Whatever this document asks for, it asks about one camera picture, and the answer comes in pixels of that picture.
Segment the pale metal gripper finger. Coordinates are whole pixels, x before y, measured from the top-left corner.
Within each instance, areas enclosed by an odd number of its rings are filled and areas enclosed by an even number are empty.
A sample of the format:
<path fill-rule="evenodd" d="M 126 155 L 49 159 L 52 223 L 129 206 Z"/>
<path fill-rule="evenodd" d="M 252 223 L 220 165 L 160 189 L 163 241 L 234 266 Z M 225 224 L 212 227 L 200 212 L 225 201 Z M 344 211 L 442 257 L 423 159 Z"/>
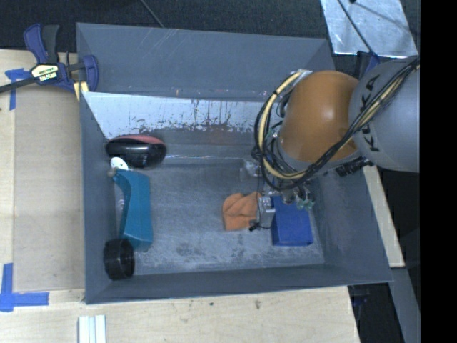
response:
<path fill-rule="evenodd" d="M 270 196 L 262 196 L 258 198 L 257 204 L 257 224 L 263 229 L 269 229 L 276 213 L 273 199 Z"/>
<path fill-rule="evenodd" d="M 261 179 L 260 164 L 253 159 L 243 160 L 243 180 L 259 182 Z"/>

